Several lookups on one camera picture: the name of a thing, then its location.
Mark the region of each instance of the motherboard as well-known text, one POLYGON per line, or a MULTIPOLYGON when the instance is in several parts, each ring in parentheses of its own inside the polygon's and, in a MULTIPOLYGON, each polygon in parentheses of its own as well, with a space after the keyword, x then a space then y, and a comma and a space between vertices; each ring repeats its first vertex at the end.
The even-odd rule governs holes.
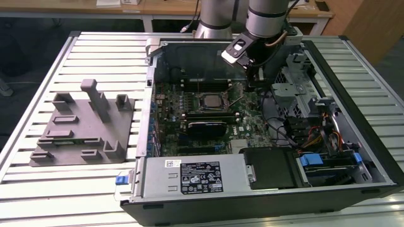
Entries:
POLYGON ((245 82, 157 85, 161 156, 235 154, 273 144, 262 94, 245 82))

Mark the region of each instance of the white sticker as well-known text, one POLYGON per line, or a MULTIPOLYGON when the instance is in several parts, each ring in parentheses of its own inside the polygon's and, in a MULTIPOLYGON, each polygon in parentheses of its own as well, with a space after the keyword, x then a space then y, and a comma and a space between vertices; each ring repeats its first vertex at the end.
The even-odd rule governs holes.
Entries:
POLYGON ((141 13, 139 10, 123 10, 125 13, 141 13))
POLYGON ((182 164, 182 160, 166 160, 166 168, 179 167, 182 164))
POLYGON ((54 142, 55 145, 67 145, 67 144, 75 144, 73 141, 62 141, 62 142, 54 142))

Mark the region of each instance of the chip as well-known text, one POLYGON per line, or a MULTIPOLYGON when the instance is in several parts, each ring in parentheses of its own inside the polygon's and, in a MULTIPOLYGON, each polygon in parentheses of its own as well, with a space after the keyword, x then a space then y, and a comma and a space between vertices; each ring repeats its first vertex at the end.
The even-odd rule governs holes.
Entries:
POLYGON ((219 95, 205 95, 203 96, 203 105, 207 108, 223 108, 222 97, 219 95))

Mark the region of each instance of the barcode sticker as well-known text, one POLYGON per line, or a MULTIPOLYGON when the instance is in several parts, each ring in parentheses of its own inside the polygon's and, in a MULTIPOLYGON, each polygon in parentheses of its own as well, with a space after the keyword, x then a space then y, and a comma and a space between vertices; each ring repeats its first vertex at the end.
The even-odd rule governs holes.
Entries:
POLYGON ((165 167, 171 168, 171 167, 181 167, 182 165, 182 160, 166 160, 165 167))

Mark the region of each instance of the wooden table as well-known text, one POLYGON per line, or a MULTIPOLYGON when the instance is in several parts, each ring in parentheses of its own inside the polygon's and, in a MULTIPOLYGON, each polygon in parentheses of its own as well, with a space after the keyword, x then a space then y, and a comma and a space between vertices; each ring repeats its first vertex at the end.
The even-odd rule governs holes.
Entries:
MULTIPOLYGON (((314 0, 309 4, 315 9, 299 6, 291 11, 290 21, 314 23, 311 35, 321 35, 334 13, 319 11, 314 0)), ((111 9, 95 5, 97 0, 0 0, 0 17, 142 19, 146 32, 154 32, 154 19, 191 20, 197 0, 142 0, 139 5, 111 9)))

